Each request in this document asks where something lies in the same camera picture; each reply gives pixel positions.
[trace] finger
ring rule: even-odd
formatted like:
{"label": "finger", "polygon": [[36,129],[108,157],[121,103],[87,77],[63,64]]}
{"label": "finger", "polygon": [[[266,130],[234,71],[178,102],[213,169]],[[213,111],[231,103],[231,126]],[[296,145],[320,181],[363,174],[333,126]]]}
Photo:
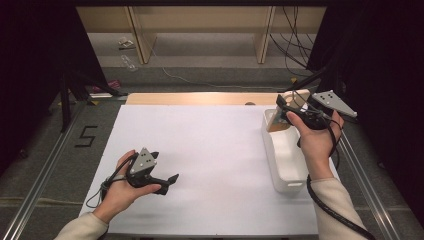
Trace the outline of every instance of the finger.
{"label": "finger", "polygon": [[156,191],[158,191],[159,189],[161,189],[161,185],[160,184],[149,184],[147,186],[144,186],[142,188],[137,188],[135,189],[135,194],[137,195],[137,197],[141,197],[150,193],[154,193]]}
{"label": "finger", "polygon": [[[132,155],[134,155],[135,154],[135,150],[131,150],[131,151],[128,151],[127,153],[125,153],[119,160],[118,160],[118,163],[117,163],[117,165],[116,165],[116,168],[118,168],[119,166],[121,166],[121,164],[125,161],[125,160],[127,160],[129,157],[131,157]],[[128,164],[125,164],[125,166],[123,167],[123,168],[121,168],[121,170],[119,170],[119,174],[124,174],[125,173],[125,171],[127,170],[127,168],[128,168]]]}
{"label": "finger", "polygon": [[287,117],[290,122],[299,130],[300,135],[306,134],[310,129],[305,125],[303,120],[293,112],[287,112]]}
{"label": "finger", "polygon": [[333,111],[331,119],[332,122],[330,123],[330,127],[336,136],[339,137],[343,128],[344,120],[342,117],[340,117],[337,111]]}

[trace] aluminum rail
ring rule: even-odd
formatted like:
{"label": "aluminum rail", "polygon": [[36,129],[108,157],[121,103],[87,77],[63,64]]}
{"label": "aluminum rail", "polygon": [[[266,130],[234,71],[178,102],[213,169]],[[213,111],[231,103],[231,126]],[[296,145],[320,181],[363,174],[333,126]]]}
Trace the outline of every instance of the aluminum rail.
{"label": "aluminum rail", "polygon": [[4,240],[15,240],[19,239],[22,231],[25,228],[26,223],[31,217],[31,213],[33,212],[35,205],[40,197],[41,193],[44,190],[44,187],[47,185],[47,182],[55,169],[56,163],[60,158],[60,155],[63,152],[64,147],[69,139],[69,136],[72,133],[75,122],[77,121],[80,113],[84,109],[86,103],[78,102],[75,106],[75,115],[69,123],[69,127],[65,132],[60,133],[58,140],[56,141],[52,151],[50,152],[49,157],[47,158],[43,168],[38,174],[37,179],[32,185],[29,193],[23,200],[19,210],[15,214],[14,218],[9,224],[9,227],[6,231],[6,234],[3,236]]}
{"label": "aluminum rail", "polygon": [[355,176],[359,187],[361,188],[362,193],[364,194],[368,206],[374,214],[375,220],[377,221],[377,224],[379,225],[384,238],[386,240],[401,239],[389,213],[386,211],[383,203],[381,202],[376,191],[374,190],[374,187],[368,179],[364,168],[359,162],[359,159],[353,151],[349,140],[343,132],[339,146],[341,147],[344,155],[346,156],[347,162],[350,165],[350,168],[352,169],[353,175]]}

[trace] hand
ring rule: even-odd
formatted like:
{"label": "hand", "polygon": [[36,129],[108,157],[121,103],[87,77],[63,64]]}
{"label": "hand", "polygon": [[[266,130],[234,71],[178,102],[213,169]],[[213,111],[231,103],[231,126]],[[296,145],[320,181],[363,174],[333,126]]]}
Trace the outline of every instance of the hand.
{"label": "hand", "polygon": [[[328,129],[312,130],[308,128],[302,119],[295,113],[288,112],[287,117],[290,122],[299,130],[300,133],[300,146],[303,155],[305,155],[306,165],[309,170],[311,180],[332,178],[334,177],[329,166],[329,156],[333,148],[333,141]],[[343,118],[333,111],[332,120],[337,122],[330,123],[330,127],[334,132],[336,140],[341,136],[341,127],[343,127]]]}
{"label": "hand", "polygon": [[[122,156],[116,167],[135,153],[134,150]],[[125,175],[128,163],[117,175]],[[137,198],[156,192],[160,184],[151,184],[142,188],[133,188],[127,181],[116,181],[110,186],[103,202],[93,211],[93,214],[105,223],[109,223],[118,213],[127,209]]]}

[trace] wrist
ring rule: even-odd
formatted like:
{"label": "wrist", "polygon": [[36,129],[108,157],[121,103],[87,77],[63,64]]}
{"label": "wrist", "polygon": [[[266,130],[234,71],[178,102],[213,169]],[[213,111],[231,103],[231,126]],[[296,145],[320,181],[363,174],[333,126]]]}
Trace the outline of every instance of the wrist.
{"label": "wrist", "polygon": [[309,176],[311,177],[311,180],[334,177],[333,172],[330,169],[328,159],[320,161],[307,161],[306,165],[308,167]]}
{"label": "wrist", "polygon": [[109,222],[120,212],[120,210],[102,202],[96,209],[94,209],[93,214],[104,223],[109,224]]}

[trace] person's left hand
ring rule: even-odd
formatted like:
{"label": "person's left hand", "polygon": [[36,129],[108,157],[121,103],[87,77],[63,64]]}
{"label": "person's left hand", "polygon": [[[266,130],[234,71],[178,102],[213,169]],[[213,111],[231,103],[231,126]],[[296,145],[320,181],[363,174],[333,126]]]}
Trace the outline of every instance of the person's left hand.
{"label": "person's left hand", "polygon": [[[135,153],[135,150],[127,152],[117,164],[121,165],[127,158]],[[128,163],[117,175],[125,175]],[[93,211],[93,214],[105,223],[109,223],[118,213],[127,209],[137,198],[158,191],[160,184],[150,184],[142,188],[134,188],[127,181],[116,181],[110,186],[103,202]]]}

